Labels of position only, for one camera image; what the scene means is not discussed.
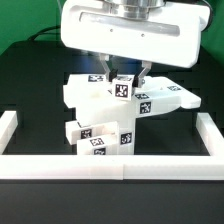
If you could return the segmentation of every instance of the metal cylinder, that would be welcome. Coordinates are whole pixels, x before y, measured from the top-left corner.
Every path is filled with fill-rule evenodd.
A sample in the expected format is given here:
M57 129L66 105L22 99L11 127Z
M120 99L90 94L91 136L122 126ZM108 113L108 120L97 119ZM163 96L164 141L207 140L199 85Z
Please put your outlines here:
M147 20L149 9L164 6L164 0L105 0L111 3L111 14L135 20Z

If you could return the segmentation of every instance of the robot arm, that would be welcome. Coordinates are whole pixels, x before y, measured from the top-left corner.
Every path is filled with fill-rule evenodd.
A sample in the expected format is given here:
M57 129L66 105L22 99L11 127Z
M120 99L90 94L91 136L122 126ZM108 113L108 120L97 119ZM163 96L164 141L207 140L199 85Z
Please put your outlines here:
M61 38L71 48L191 67L209 13L163 0L67 0Z

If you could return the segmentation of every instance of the black table surface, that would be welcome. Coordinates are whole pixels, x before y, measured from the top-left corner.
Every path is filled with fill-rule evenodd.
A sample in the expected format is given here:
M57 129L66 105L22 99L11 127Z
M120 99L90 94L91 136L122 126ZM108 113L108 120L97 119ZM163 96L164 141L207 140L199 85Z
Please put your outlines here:
M141 62L113 57L119 73ZM76 154L65 138L75 109L63 102L69 75L102 74L98 57L60 42L17 42L0 56L0 115L16 110L19 125L4 154ZM224 134L224 69L201 48L191 69L154 64L202 99L199 109L141 118L135 154L208 155L195 128L208 112ZM202 181L0 181L0 223L223 223L224 183Z

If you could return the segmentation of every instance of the stacked blocks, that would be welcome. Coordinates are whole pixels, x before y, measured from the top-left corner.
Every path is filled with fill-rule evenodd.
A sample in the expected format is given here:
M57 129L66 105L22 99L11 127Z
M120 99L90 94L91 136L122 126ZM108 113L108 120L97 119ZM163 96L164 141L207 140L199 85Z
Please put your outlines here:
M134 75L71 75L64 101L76 107L77 121L66 123L66 137L78 155L133 155L136 118L179 107L199 107L201 99L165 77L145 77L133 88Z

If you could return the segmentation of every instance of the cable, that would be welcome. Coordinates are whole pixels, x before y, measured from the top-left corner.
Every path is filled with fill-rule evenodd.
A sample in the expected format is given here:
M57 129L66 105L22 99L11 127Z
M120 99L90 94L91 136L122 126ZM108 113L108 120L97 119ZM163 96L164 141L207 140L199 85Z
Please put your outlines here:
M48 32L48 31L51 31L51 30L57 30L57 29L61 29L61 26L60 26L60 25L57 25L57 26L51 26L51 27L45 28L45 29L43 29L43 30L40 30L40 31L37 32L36 34L30 36L27 40L29 40L29 41L34 41L38 36L40 36L40 35L45 35L45 34L46 34L46 35L47 35L47 34L50 34L50 35L52 35L52 34L58 35L58 34L60 34L60 33L46 33L46 32Z
M61 15L62 14L62 6L61 6L60 0L57 0L57 3L58 3L58 9L59 9L59 12L60 12L60 15Z

